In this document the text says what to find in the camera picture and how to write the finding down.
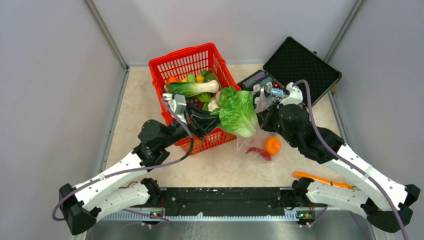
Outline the clear zip top bag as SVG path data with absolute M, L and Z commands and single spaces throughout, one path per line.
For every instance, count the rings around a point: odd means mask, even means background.
M 259 91 L 253 93 L 253 107 L 255 110 L 255 113 L 257 114 L 257 118 L 260 119 L 260 114 L 264 114 L 265 110 L 271 106 L 271 103 L 273 102 L 273 97 L 266 93 L 265 88 L 261 87 Z M 256 157 L 263 161 L 265 161 L 262 157 L 255 153 L 248 153 L 245 154 L 246 150 L 251 147 L 257 147 L 264 149 L 264 141 L 268 137 L 275 136 L 277 137 L 277 134 L 274 132 L 268 132 L 262 130 L 259 126 L 256 128 L 256 134 L 251 137 L 241 137 L 238 136 L 236 138 L 236 153 L 239 154 L 242 157 Z

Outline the green lettuce head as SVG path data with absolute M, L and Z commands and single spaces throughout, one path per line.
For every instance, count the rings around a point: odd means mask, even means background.
M 219 117 L 219 128 L 223 131 L 243 138 L 252 137 L 257 133 L 259 122 L 254 98 L 249 91 L 236 91 L 232 86 L 223 88 L 217 105 L 210 114 Z

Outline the red chili pepper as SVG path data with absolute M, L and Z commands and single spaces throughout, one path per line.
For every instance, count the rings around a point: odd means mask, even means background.
M 258 156 L 262 157 L 267 162 L 271 162 L 272 161 L 271 154 L 269 152 L 267 152 L 266 150 L 262 149 L 262 148 L 259 148 L 259 147 L 250 147 L 249 149 L 247 149 L 245 151 L 245 154 L 249 154 L 249 153 L 257 154 Z

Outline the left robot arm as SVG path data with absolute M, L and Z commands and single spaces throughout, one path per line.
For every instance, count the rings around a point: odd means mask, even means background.
M 159 186 L 148 179 L 133 187 L 121 186 L 148 172 L 185 160 L 195 148 L 195 137 L 201 139 L 220 124 L 219 107 L 211 111 L 188 104 L 182 111 L 167 108 L 176 117 L 170 125 L 147 120 L 138 134 L 140 143 L 112 167 L 90 178 L 59 189 L 60 210 L 71 235 L 87 232 L 99 220 L 125 208 L 160 202 Z

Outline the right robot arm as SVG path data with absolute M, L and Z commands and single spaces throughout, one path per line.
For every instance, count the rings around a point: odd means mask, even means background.
M 277 133 L 305 158 L 330 168 L 354 185 L 354 189 L 331 186 L 302 177 L 293 183 L 293 200 L 299 206 L 325 204 L 353 212 L 374 227 L 405 232 L 419 198 L 414 184 L 391 180 L 356 154 L 333 131 L 318 127 L 310 113 L 296 104 L 273 104 L 257 114 L 262 130 Z

